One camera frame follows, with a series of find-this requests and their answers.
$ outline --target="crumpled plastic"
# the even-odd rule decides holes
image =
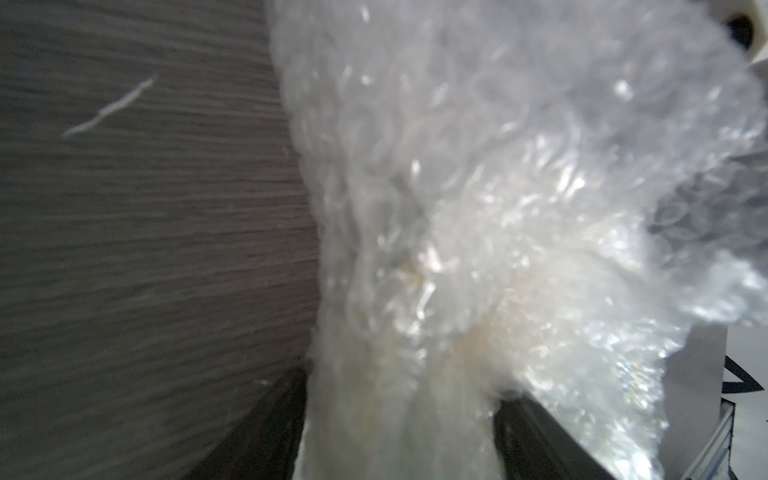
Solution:
[[[319,224],[302,477],[500,479],[523,390],[662,478],[664,359],[768,313],[752,261],[668,228],[765,126],[724,30],[684,0],[274,0],[270,34]]]

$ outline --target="plastic bubble wrap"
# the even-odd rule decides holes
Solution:
[[[271,8],[321,240],[300,475],[498,480],[492,415],[527,390],[617,478],[662,478],[664,358],[768,311],[728,243],[762,233],[669,196],[763,130],[725,32],[683,0]]]

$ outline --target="black printed mark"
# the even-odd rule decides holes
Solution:
[[[741,382],[723,382],[723,393],[750,393],[765,390],[757,380],[752,378],[746,370],[730,359],[729,356],[725,357],[725,368],[737,376]]]

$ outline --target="gray wooden panel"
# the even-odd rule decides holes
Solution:
[[[261,5],[3,2],[0,42],[0,478],[178,478],[317,303]]]

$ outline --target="gray surface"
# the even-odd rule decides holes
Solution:
[[[5,2],[0,41],[0,478],[178,478],[316,308],[260,3]],[[672,360],[670,471],[716,421],[724,348]]]
[[[669,429],[659,450],[667,480],[678,480],[707,445],[720,419],[727,330],[699,326],[670,357],[664,377]]]

